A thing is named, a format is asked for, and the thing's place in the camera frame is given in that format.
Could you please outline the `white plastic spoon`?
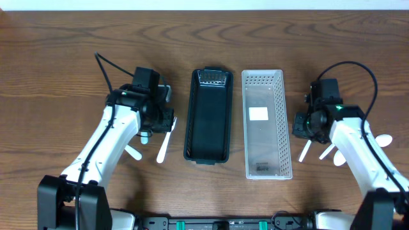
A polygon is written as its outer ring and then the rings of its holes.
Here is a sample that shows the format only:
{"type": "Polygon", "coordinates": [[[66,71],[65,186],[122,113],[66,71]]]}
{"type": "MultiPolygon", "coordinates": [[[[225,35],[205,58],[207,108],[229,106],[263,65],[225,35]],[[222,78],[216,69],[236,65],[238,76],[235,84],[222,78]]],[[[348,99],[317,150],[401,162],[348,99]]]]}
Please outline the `white plastic spoon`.
{"type": "Polygon", "coordinates": [[[346,163],[345,157],[343,156],[343,154],[339,150],[337,150],[335,155],[334,155],[333,163],[337,167],[342,166],[343,164],[346,163]]]}
{"type": "Polygon", "coordinates": [[[320,156],[319,159],[323,160],[333,149],[335,148],[334,144],[331,144],[320,156]]]}
{"type": "Polygon", "coordinates": [[[299,162],[303,162],[303,160],[304,160],[304,158],[305,158],[305,156],[306,156],[306,154],[307,154],[307,152],[308,152],[308,150],[309,150],[309,148],[310,148],[310,146],[311,146],[311,143],[312,143],[311,140],[308,140],[308,141],[306,142],[306,144],[305,144],[303,150],[301,151],[301,153],[300,153],[300,155],[299,155],[299,157],[298,157],[298,161],[299,161],[299,162]]]}
{"type": "Polygon", "coordinates": [[[375,138],[375,141],[381,148],[384,148],[392,143],[393,138],[389,134],[381,134],[375,138]]]}

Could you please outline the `clear white plastic basket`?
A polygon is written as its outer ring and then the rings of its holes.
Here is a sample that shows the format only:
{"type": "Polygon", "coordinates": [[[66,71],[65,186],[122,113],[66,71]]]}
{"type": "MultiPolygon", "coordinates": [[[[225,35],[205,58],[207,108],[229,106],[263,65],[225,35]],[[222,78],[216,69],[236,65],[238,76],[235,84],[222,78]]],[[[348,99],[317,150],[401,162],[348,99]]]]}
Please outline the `clear white plastic basket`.
{"type": "Polygon", "coordinates": [[[242,72],[246,178],[293,177],[282,70],[242,72]]]}

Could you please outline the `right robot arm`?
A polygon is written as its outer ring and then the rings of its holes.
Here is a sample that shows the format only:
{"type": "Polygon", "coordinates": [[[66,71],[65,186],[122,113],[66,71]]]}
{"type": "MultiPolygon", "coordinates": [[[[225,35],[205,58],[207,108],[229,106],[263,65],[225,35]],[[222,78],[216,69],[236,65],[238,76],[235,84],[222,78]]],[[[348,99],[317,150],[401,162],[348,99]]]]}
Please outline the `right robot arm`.
{"type": "Polygon", "coordinates": [[[408,229],[408,178],[386,156],[357,105],[338,96],[305,96],[306,113],[297,113],[293,135],[331,143],[345,158],[364,197],[354,215],[316,211],[315,229],[408,229]]]}

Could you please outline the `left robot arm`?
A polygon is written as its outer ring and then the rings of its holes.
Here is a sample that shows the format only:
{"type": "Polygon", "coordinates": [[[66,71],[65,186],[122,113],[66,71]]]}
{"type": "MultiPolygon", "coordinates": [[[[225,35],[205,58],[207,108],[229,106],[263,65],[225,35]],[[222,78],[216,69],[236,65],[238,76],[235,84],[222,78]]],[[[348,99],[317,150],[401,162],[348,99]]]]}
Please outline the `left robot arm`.
{"type": "Polygon", "coordinates": [[[46,175],[37,190],[39,229],[136,229],[138,218],[112,209],[106,190],[122,153],[139,132],[166,133],[174,124],[165,107],[171,87],[157,94],[125,84],[108,95],[102,119],[76,159],[59,175],[46,175]]]}

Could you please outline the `white fork under arm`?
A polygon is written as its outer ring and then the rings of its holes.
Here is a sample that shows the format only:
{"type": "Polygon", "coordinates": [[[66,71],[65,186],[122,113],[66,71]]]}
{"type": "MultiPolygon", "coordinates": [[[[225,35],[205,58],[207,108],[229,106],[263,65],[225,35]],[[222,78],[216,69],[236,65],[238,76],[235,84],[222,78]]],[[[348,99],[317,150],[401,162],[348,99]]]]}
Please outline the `white fork under arm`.
{"type": "Polygon", "coordinates": [[[133,148],[133,147],[131,147],[131,146],[129,146],[129,145],[126,145],[125,146],[125,151],[132,157],[132,158],[134,158],[135,160],[137,160],[137,161],[139,161],[139,160],[141,160],[142,159],[142,154],[139,152],[139,151],[137,151],[135,148],[133,148]]]}

